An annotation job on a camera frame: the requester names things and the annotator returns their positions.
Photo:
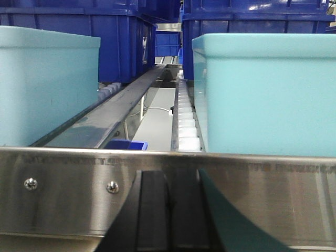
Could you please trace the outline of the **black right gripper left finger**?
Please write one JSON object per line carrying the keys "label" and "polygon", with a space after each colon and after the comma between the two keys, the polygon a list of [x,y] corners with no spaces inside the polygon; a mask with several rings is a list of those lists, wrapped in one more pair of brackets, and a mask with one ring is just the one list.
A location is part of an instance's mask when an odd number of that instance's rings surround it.
{"label": "black right gripper left finger", "polygon": [[127,198],[96,251],[169,251],[170,203],[162,171],[137,171]]}

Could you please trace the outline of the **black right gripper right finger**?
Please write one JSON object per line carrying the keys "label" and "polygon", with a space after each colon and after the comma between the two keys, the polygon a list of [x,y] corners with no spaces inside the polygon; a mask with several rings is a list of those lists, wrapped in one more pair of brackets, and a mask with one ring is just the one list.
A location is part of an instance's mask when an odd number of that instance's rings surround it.
{"label": "black right gripper right finger", "polygon": [[257,227],[217,189],[204,169],[173,180],[173,251],[291,251]]}

